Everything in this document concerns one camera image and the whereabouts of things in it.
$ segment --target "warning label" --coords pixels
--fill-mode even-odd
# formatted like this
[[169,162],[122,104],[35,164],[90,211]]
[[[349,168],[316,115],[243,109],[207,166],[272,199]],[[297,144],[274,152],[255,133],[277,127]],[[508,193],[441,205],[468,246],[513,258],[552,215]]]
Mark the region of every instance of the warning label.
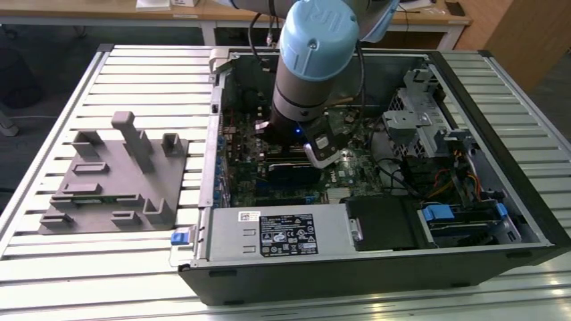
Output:
[[313,215],[259,216],[259,252],[263,257],[317,254]]

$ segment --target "aluminum extrusion table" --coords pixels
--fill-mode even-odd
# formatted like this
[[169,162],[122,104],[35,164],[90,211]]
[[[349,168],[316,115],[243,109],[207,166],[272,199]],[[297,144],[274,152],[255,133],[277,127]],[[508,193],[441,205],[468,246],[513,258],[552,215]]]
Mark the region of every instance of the aluminum extrusion table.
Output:
[[[62,174],[74,155],[74,131],[110,129],[129,109],[149,138],[177,132],[190,140],[177,226],[197,220],[198,187],[211,79],[210,47],[115,45],[97,52],[0,217],[0,320],[412,320],[571,317],[571,253],[520,267],[481,285],[454,290],[207,307],[170,266],[169,231],[38,235]],[[561,225],[571,229],[571,146],[492,58],[445,52],[508,150]],[[456,122],[462,121],[446,101]]]

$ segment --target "motherboard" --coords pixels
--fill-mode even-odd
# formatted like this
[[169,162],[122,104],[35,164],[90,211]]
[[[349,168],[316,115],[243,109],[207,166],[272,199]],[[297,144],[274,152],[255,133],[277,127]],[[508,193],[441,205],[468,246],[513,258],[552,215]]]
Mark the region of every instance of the motherboard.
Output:
[[[324,114],[336,134],[357,121],[349,106],[333,106]],[[344,197],[382,193],[378,169],[365,147],[366,126],[356,129],[338,161],[316,169],[301,144],[267,144],[255,137],[253,123],[261,115],[258,108],[254,113],[229,111],[223,116],[230,207],[334,204]]]

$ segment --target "gray floor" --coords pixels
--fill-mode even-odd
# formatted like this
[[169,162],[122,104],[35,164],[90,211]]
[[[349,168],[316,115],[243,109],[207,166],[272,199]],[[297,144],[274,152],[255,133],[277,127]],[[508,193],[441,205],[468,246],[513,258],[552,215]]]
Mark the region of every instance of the gray floor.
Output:
[[[99,43],[146,45],[201,45],[202,37],[195,28],[89,27],[87,36],[77,39],[71,27],[15,26],[18,38],[7,40],[0,32],[0,47],[17,49],[33,71],[43,90],[43,99],[34,106],[2,109],[7,116],[57,116],[70,92],[81,78]],[[221,32],[222,45],[245,44],[243,34]],[[566,138],[571,138],[571,56],[565,55],[532,92],[548,118]],[[54,122],[53,118],[14,120],[19,127],[17,137],[0,135],[0,187],[14,188],[25,174],[38,147]],[[0,193],[0,212],[9,195]]]

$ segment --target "gray plastic part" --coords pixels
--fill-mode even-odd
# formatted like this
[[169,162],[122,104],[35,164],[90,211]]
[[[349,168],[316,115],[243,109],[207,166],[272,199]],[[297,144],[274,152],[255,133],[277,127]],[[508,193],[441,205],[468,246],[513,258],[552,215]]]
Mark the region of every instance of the gray plastic part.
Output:
[[[131,130],[130,115],[113,120],[129,139],[97,141],[90,133],[77,134],[95,152],[77,153],[41,218],[39,234],[95,233],[113,231],[159,231],[173,228],[181,177],[186,162],[187,140],[165,134],[147,140],[143,131]],[[82,144],[79,149],[89,150]],[[134,155],[147,160],[150,172],[141,171]]]
[[163,134],[162,142],[159,143],[162,152],[166,157],[175,157],[183,154],[179,138],[177,134]]
[[70,171],[74,175],[82,174],[103,174],[109,171],[109,167],[105,162],[85,162],[81,164],[71,164]]
[[70,145],[74,147],[77,154],[79,154],[82,158],[93,157],[97,159],[98,155],[95,151],[95,145],[102,143],[103,141],[101,140],[101,137],[98,137],[98,134],[94,130],[83,130],[77,132]]
[[61,190],[63,194],[101,194],[101,186],[97,183],[69,183]]
[[117,227],[138,225],[141,223],[141,218],[134,211],[115,211],[111,212],[111,215],[110,220]]
[[146,216],[150,224],[162,224],[165,221],[174,219],[174,212],[167,207],[163,199],[158,202],[158,208],[155,208],[151,201],[146,199],[143,201],[142,214]]
[[131,112],[115,112],[110,124],[117,129],[125,139],[125,148],[134,158],[135,164],[142,173],[150,173],[154,170],[149,158],[149,140],[143,132],[138,132],[133,126],[134,115]]
[[73,225],[73,219],[65,213],[43,215],[41,224],[50,229],[65,229]]

